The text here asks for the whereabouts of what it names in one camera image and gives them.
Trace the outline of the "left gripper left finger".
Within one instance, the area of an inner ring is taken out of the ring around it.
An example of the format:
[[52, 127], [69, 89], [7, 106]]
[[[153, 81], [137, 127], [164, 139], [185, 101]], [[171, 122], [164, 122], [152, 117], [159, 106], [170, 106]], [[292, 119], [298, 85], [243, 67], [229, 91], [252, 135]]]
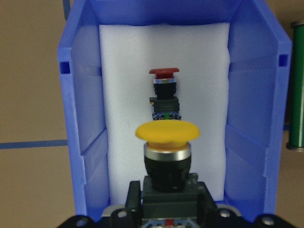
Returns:
[[131, 212], [135, 228], [142, 227], [142, 192], [140, 181], [131, 181], [127, 193], [125, 208]]

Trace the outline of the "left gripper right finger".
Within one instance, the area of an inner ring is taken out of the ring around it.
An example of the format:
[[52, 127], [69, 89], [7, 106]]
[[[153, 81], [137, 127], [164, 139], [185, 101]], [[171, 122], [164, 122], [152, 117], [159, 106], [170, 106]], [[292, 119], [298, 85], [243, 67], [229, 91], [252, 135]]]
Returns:
[[206, 184], [202, 181], [198, 181], [196, 222], [200, 228], [215, 227], [215, 214], [217, 209], [218, 207]]

